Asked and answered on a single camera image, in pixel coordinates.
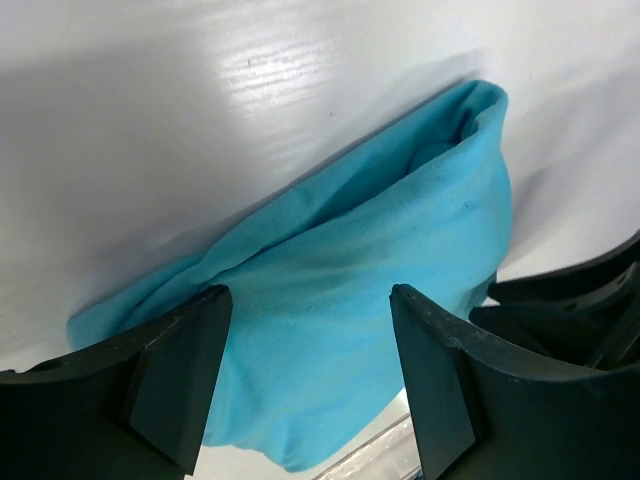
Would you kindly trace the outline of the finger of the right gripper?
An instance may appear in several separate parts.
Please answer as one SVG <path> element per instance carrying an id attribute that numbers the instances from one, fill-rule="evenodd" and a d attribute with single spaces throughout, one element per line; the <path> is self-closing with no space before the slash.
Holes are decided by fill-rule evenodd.
<path id="1" fill-rule="evenodd" d="M 615 370 L 639 362 L 639 296 L 558 305 L 476 308 L 470 321 L 515 345 L 567 363 Z"/>
<path id="2" fill-rule="evenodd" d="M 502 306 L 571 312 L 626 292 L 639 272 L 639 235 L 583 263 L 493 284 L 488 297 Z"/>

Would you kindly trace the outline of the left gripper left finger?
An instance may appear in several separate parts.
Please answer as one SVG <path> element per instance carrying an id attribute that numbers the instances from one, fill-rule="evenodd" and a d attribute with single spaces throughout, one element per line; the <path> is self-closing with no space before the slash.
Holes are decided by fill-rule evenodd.
<path id="1" fill-rule="evenodd" d="M 2 371 L 2 478 L 193 474 L 232 306 L 214 286 L 90 347 Z"/>

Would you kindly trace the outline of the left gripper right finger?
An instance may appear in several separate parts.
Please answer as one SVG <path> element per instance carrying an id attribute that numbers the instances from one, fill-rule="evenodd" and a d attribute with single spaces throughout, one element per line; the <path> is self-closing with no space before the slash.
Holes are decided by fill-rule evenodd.
<path id="1" fill-rule="evenodd" d="M 427 479 L 635 479 L 639 368 L 512 344 L 402 284 L 393 328 Z"/>

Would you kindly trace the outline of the teal t shirt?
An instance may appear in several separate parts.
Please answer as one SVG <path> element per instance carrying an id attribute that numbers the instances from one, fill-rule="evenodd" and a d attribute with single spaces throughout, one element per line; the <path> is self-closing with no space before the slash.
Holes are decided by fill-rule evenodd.
<path id="1" fill-rule="evenodd" d="M 231 326 L 204 445 L 253 450 L 290 472 L 324 462 L 403 389 L 392 288 L 412 285 L 461 318 L 484 301 L 512 231 L 507 107 L 506 92 L 481 80 L 437 96 L 205 252 L 76 314 L 71 347 L 227 286 Z"/>

